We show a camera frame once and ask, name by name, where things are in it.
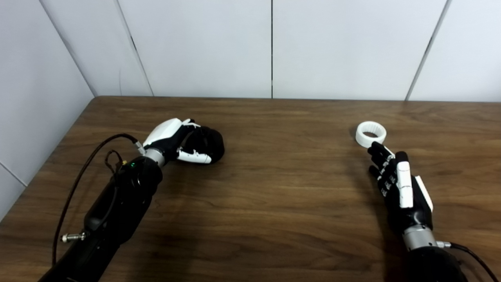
prosthetic arm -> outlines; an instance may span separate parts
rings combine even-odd
[[[439,246],[433,237],[433,204],[419,176],[410,173],[405,152],[393,154],[374,142],[368,149],[372,161],[369,172],[388,208],[388,222],[401,234],[408,250],[408,278],[411,282],[466,282],[457,259]]]
[[[114,173],[85,216],[82,232],[63,236],[72,246],[39,282],[98,281],[143,218],[162,181],[161,168],[174,160],[213,164],[224,154],[219,132],[177,118],[157,126],[140,149],[142,156]]]

wooden table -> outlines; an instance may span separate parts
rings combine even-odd
[[[169,163],[130,241],[101,281],[402,281],[404,246],[391,233],[367,172],[358,123],[388,130],[433,199],[438,240],[467,245],[501,277],[501,104],[98,97],[0,223],[2,281],[37,281],[50,266],[69,188],[102,140],[144,140],[164,120],[193,118],[226,147],[212,166]],[[112,142],[85,173],[63,226],[78,232],[110,177]],[[60,246],[59,256],[67,245]],[[471,281],[489,281],[465,254]]]

white wall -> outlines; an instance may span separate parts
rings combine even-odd
[[[116,0],[40,2],[96,95],[152,95]]]
[[[155,95],[271,97],[270,0],[119,0]]]
[[[501,102],[501,1],[451,2],[410,99]]]
[[[403,100],[445,0],[274,0],[273,97]]]
[[[38,1],[0,1],[0,42],[1,219],[93,95]]]

black cable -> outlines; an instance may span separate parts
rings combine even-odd
[[[464,252],[469,253],[474,259],[476,259],[476,261],[478,261],[478,263],[480,263],[480,265],[482,265],[482,267],[485,269],[485,271],[487,271],[487,273],[489,274],[490,278],[492,278],[492,280],[494,282],[499,282],[499,280],[494,275],[494,273],[492,272],[492,270],[487,266],[487,264],[480,257],[478,257],[478,255],[476,255],[472,250],[468,249],[467,247],[465,247],[463,245],[459,245],[459,244],[452,243],[452,242],[450,243],[450,248],[462,250]]]
[[[110,155],[113,154],[113,153],[115,153],[115,155],[117,155],[117,158],[118,158],[118,164],[116,166],[116,168],[117,168],[116,171],[113,169],[113,167],[111,166],[111,164],[108,162],[108,159],[109,159]],[[104,158],[104,164],[111,170],[111,173],[113,175],[115,175],[115,173],[120,170],[120,167],[122,167],[122,163],[123,163],[122,156],[120,156],[120,154],[117,151],[115,151],[115,150],[110,150],[106,154],[106,157]]]
[[[61,227],[63,226],[64,217],[66,216],[66,212],[68,211],[68,207],[70,206],[71,198],[73,197],[73,194],[75,193],[75,190],[77,189],[78,183],[80,182],[80,179],[82,178],[82,175],[84,174],[85,170],[89,166],[89,164],[92,161],[92,159],[96,156],[97,152],[99,152],[99,150],[104,145],[106,145],[108,142],[110,142],[111,140],[117,139],[117,138],[120,138],[120,137],[127,138],[127,139],[131,140],[133,144],[135,144],[135,143],[138,142],[136,138],[134,138],[132,135],[129,135],[129,134],[126,134],[126,133],[121,133],[121,134],[113,135],[113,136],[107,138],[106,140],[102,141],[101,144],[99,144],[99,146],[97,146],[94,149],[94,151],[89,156],[89,158],[87,159],[87,161],[85,161],[82,169],[80,169],[80,172],[78,173],[78,176],[75,179],[75,182],[73,183],[73,186],[71,187],[70,193],[69,193],[68,198],[66,200],[66,203],[65,203],[65,205],[63,207],[63,211],[61,212],[61,217],[59,218],[58,227],[56,228],[56,234],[54,234],[54,241],[52,243],[52,266],[56,265],[56,256],[57,256],[57,247],[58,247],[58,241],[59,241],[59,233],[61,232]]]

white ring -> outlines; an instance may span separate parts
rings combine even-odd
[[[364,132],[375,134],[376,137],[369,137],[365,135]],[[369,148],[374,141],[383,144],[385,138],[386,129],[384,129],[384,127],[379,123],[373,121],[364,121],[359,124],[357,127],[357,133],[355,134],[355,139],[358,144],[365,148]]]

